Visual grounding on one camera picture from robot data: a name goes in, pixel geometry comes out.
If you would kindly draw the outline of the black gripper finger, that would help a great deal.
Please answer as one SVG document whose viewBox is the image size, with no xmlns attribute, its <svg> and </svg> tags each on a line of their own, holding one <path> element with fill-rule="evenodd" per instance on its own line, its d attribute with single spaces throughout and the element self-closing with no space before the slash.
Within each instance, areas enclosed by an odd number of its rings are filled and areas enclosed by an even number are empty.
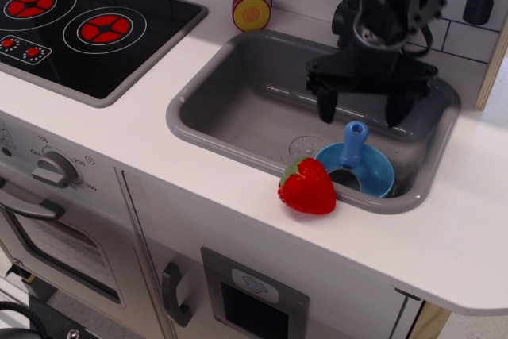
<svg viewBox="0 0 508 339">
<path fill-rule="evenodd" d="M 317 96 L 319 117 L 323 122 L 331 124 L 337 107 L 337 93 L 326 87 L 320 87 Z"/>
<path fill-rule="evenodd" d="M 398 126 L 414 108 L 420 94 L 414 91 L 396 91 L 387 96 L 385 116 L 389 128 Z"/>
</svg>

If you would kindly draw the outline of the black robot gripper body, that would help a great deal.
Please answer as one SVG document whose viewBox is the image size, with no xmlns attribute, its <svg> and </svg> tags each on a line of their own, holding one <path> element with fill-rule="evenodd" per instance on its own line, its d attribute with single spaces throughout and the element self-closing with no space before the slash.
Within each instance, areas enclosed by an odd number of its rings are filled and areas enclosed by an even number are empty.
<svg viewBox="0 0 508 339">
<path fill-rule="evenodd" d="M 438 70 L 406 52 L 406 42 L 386 44 L 355 36 L 347 47 L 307 62 L 306 89 L 313 94 L 426 94 Z"/>
</svg>

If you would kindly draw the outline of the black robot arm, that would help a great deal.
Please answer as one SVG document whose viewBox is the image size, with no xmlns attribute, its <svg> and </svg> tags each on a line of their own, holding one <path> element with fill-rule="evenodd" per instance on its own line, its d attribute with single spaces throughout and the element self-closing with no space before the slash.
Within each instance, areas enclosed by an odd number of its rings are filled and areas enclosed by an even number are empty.
<svg viewBox="0 0 508 339">
<path fill-rule="evenodd" d="M 340 93 L 385 94 L 387 124 L 399 125 L 438 74 L 419 60 L 426 50 L 404 47 L 417 32 L 433 43 L 429 23 L 444 5 L 445 0 L 343 0 L 333 15 L 337 51 L 306 65 L 306 87 L 317 96 L 320 119 L 332 122 Z"/>
</svg>

